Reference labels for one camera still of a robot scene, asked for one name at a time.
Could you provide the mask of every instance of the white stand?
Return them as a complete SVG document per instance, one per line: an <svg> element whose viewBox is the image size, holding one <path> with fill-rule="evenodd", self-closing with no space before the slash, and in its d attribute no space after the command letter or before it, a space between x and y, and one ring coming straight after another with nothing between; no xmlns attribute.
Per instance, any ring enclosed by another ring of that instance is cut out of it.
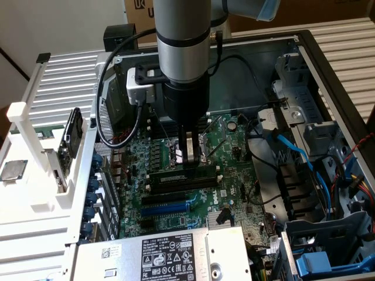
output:
<svg viewBox="0 0 375 281"><path fill-rule="evenodd" d="M37 165L45 172L50 172L48 158L42 153L42 145L29 120L29 108L25 102L13 102L6 114L9 121L16 123L17 129L26 142Z"/></svg>

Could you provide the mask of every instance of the black connector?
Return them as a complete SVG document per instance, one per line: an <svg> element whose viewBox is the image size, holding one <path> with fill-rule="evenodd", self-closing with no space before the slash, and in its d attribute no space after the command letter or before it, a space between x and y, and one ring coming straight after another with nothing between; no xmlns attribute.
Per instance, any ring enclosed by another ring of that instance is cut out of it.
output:
<svg viewBox="0 0 375 281"><path fill-rule="evenodd" d="M227 220L230 220L230 226L234 226L234 219L229 208L223 208L219 216L216 218L216 222L221 225L224 224Z"/></svg>
<svg viewBox="0 0 375 281"><path fill-rule="evenodd" d="M254 185L254 194L259 195L260 193L260 184L259 181Z"/></svg>

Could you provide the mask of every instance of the warning label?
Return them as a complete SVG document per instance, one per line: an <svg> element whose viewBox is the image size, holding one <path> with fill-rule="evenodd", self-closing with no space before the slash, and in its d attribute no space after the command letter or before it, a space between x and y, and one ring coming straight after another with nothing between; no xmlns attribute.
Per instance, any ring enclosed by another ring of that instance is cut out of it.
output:
<svg viewBox="0 0 375 281"><path fill-rule="evenodd" d="M142 241L142 281L194 281L193 235Z"/></svg>

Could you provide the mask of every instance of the yellow wire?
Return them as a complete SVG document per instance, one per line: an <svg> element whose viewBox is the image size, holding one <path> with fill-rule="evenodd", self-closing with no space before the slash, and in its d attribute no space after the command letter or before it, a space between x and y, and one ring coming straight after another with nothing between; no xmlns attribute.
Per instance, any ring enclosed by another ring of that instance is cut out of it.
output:
<svg viewBox="0 0 375 281"><path fill-rule="evenodd" d="M362 185L363 185L368 191L370 191L369 187L367 186L367 184L366 184L364 181L362 181Z"/></svg>
<svg viewBox="0 0 375 281"><path fill-rule="evenodd" d="M262 270L263 279L264 281L267 281L267 275L265 274L265 269Z"/></svg>

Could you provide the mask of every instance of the metal ridges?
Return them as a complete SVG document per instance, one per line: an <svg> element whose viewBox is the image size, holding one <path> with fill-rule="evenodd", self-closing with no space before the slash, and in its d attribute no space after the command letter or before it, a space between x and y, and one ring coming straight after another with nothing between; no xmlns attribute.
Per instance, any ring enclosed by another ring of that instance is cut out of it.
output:
<svg viewBox="0 0 375 281"><path fill-rule="evenodd" d="M369 18L239 32L234 37L309 29L362 116L375 104L375 24ZM331 117L335 117L322 96Z"/></svg>
<svg viewBox="0 0 375 281"><path fill-rule="evenodd" d="M90 117L95 97L97 56L103 50L52 56L30 109L34 126L64 125L70 111L79 107Z"/></svg>

